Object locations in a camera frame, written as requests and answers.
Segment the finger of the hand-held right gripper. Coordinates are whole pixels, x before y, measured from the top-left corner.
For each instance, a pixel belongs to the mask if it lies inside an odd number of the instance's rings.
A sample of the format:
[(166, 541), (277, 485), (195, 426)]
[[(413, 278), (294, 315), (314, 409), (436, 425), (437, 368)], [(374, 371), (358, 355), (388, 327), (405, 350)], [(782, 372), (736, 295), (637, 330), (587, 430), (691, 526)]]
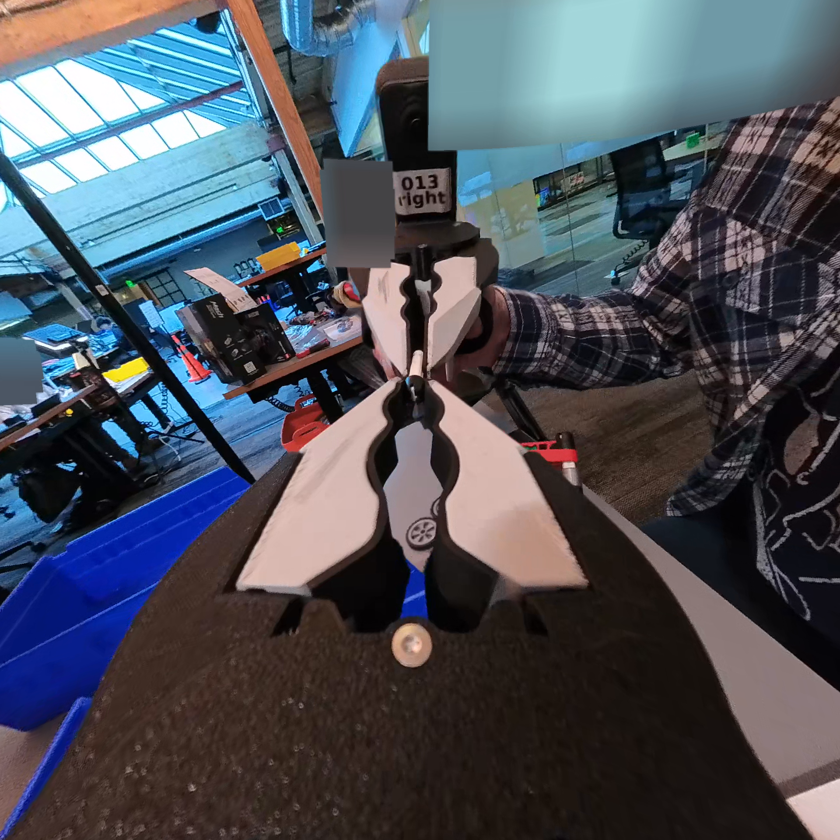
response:
[(413, 352), (421, 349), (421, 302), (407, 265), (372, 268), (363, 299), (374, 357), (387, 378), (405, 378)]
[(432, 261), (422, 256), (422, 290), (426, 292), (423, 376), (430, 380), (452, 362), (479, 316), (482, 291), (475, 256)]

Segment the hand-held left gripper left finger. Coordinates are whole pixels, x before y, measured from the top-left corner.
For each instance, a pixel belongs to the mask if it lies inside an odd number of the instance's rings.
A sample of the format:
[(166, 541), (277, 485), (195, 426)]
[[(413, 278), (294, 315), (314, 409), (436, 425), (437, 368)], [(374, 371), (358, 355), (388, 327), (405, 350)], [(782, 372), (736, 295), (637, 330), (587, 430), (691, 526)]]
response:
[(346, 621), (395, 621), (410, 572), (384, 485), (407, 414), (393, 379), (305, 444), (237, 578), (238, 592), (330, 601)]

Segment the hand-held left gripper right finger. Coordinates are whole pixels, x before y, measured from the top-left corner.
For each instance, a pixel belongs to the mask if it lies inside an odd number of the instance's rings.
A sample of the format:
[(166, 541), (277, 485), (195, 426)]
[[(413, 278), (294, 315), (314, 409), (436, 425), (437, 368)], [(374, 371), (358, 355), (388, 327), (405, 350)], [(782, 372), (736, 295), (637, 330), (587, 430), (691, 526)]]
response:
[(431, 621), (480, 621), (498, 602), (589, 582), (550, 505), (569, 483), (452, 392), (425, 391), (430, 466), (441, 486), (424, 579)]

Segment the person's right hand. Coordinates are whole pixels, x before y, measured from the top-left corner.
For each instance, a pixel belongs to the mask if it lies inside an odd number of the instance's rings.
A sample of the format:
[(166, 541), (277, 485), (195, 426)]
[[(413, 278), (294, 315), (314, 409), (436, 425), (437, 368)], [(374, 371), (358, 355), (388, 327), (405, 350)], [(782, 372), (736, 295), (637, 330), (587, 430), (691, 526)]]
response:
[(502, 359), (511, 335), (511, 315), (508, 298), (503, 289), (490, 287), (485, 299), (490, 304), (492, 312), (492, 331), (485, 347), (485, 360), (479, 366), (489, 369), (495, 368)]

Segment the red crate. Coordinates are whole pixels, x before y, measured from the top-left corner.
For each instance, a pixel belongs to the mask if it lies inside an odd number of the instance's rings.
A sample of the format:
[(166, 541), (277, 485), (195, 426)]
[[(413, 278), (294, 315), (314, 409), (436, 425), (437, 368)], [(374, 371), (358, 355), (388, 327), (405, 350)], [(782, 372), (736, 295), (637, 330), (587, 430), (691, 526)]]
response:
[(298, 453), (329, 427), (329, 420), (312, 394), (296, 400), (292, 411), (283, 419), (280, 443), (288, 453)]

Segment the black product carton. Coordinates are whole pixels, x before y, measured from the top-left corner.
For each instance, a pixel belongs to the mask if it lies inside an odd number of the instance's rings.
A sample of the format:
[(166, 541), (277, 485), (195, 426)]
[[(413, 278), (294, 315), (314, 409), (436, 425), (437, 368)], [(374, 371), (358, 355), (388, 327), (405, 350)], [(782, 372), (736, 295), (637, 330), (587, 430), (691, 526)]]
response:
[(180, 308), (176, 317), (225, 384), (251, 383), (268, 365), (296, 356), (267, 302), (236, 312), (222, 294), (214, 293)]

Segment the orange traffic cone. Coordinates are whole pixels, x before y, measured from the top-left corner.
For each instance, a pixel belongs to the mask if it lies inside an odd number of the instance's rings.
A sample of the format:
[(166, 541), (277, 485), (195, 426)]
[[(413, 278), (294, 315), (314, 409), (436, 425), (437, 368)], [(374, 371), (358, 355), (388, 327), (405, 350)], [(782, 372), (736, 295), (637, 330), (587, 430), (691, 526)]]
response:
[(186, 372), (188, 373), (188, 381), (191, 384), (205, 382), (211, 377), (211, 372), (197, 360), (195, 355), (183, 343), (176, 342), (175, 346), (185, 365)]

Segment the black office chair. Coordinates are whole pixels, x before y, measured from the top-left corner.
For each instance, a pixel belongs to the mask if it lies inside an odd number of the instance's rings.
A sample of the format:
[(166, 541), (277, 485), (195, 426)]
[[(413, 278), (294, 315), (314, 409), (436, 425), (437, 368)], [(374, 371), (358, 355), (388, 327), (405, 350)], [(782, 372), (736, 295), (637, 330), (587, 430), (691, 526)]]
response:
[(695, 131), (668, 148), (655, 136), (609, 153), (616, 187), (612, 234), (635, 243), (613, 268), (613, 287), (655, 250), (688, 203), (706, 172), (707, 141)]

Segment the black metal pole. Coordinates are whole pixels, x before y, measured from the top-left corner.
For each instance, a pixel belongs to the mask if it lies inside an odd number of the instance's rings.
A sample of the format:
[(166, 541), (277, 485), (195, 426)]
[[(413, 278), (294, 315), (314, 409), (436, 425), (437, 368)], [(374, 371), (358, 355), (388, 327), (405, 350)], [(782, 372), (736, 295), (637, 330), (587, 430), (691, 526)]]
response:
[(216, 450), (227, 467), (250, 485), (255, 478), (245, 463), (235, 453), (226, 438), (217, 430), (214, 423), (207, 417), (203, 409), (196, 403), (189, 391), (186, 390), (168, 364), (163, 360), (152, 342), (147, 339), (141, 329), (134, 323), (122, 305), (113, 296), (104, 279), (91, 266), (87, 258), (81, 253), (67, 232), (59, 225), (48, 207), (37, 197), (33, 188), (26, 182), (13, 162), (1, 153), (1, 178), (3, 183), (14, 194), (23, 209), (37, 225), (41, 233), (56, 248), (58, 254), (67, 262), (76, 276), (99, 300), (101, 306), (124, 332), (133, 347), (148, 362), (155, 373), (174, 396), (182, 410), (193, 421), (205, 440)]

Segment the person's clothed body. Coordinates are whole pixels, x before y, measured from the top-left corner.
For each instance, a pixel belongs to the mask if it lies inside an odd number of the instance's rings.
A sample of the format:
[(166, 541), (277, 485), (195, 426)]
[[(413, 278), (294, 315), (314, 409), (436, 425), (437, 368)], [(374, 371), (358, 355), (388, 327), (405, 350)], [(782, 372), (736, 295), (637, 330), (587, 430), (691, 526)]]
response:
[(712, 447), (645, 532), (838, 688), (838, 98), (736, 120), (669, 235)]

